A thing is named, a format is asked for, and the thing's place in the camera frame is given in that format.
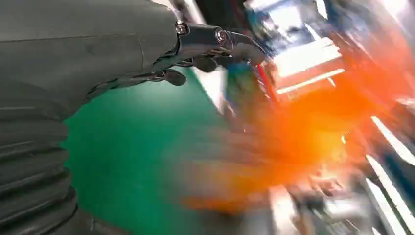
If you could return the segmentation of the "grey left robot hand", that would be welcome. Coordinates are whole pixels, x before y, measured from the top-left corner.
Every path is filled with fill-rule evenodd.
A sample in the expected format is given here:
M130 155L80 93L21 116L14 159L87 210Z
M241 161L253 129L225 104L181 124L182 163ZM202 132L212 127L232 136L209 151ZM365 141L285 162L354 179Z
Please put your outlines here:
M0 117L62 120L107 90L146 81L183 85L174 66L213 70L264 59L250 37L180 23L149 0L3 0Z

